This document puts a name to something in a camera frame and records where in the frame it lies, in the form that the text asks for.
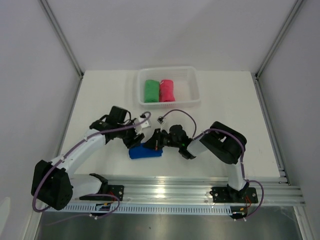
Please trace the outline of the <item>blue microfiber towel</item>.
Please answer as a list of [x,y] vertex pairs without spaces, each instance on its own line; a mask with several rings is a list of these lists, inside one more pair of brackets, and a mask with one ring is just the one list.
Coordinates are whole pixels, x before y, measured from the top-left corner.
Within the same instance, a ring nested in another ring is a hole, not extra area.
[[158,158],[161,157],[163,154],[163,150],[154,150],[144,147],[144,143],[141,143],[138,146],[130,148],[128,150],[129,158],[132,160],[137,159],[145,159],[145,158]]

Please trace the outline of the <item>green microfiber towel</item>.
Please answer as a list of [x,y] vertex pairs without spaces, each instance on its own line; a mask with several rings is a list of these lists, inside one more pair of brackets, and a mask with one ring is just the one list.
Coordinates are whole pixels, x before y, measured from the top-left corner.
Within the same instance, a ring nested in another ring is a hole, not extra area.
[[158,103],[160,95],[160,83],[153,79],[147,79],[144,84],[144,102]]

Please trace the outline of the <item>pink microfiber towel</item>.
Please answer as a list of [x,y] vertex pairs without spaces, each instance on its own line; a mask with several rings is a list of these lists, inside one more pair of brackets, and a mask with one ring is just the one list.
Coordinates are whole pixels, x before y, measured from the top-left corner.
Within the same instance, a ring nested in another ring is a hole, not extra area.
[[163,79],[159,84],[159,101],[174,102],[174,82],[171,79]]

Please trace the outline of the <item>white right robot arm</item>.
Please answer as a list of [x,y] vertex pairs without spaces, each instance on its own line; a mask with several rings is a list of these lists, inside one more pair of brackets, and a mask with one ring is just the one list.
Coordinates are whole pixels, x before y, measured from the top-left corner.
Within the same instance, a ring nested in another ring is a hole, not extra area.
[[228,196],[232,201],[239,202],[246,197],[250,185],[245,179],[243,167],[246,144],[247,139],[241,133],[215,121],[209,129],[195,138],[188,137],[179,124],[171,126],[169,131],[157,128],[143,147],[154,151],[164,147],[177,148],[179,154],[187,160],[211,152],[228,165]]

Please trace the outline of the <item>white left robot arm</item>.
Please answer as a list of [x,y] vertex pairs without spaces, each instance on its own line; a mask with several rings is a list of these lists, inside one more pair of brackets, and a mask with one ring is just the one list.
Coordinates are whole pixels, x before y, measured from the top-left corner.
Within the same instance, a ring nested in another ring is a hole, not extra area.
[[81,140],[50,161],[40,160],[34,168],[31,185],[32,209],[41,213],[49,208],[62,210],[73,199],[117,202],[110,193],[109,182],[97,173],[75,176],[77,169],[97,150],[114,139],[121,139],[127,149],[140,145],[149,127],[151,113],[132,118],[131,113],[113,106],[109,114],[95,120]]

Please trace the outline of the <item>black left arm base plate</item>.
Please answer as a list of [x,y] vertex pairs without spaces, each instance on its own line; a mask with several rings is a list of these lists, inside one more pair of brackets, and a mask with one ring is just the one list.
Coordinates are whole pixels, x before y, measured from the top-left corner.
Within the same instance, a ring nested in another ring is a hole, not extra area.
[[82,201],[117,201],[111,196],[116,196],[120,201],[123,200],[124,196],[124,185],[108,185],[108,188],[99,190],[95,196],[85,195],[79,199]]

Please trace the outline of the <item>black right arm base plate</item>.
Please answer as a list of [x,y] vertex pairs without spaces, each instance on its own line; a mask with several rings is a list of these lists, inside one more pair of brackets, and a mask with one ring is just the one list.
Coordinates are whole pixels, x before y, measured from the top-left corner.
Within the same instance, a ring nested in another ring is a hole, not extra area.
[[240,191],[227,186],[214,186],[211,188],[209,194],[213,198],[214,203],[235,203],[235,204],[245,204],[246,200],[249,203],[257,204],[258,195],[254,187],[249,187],[245,185]]

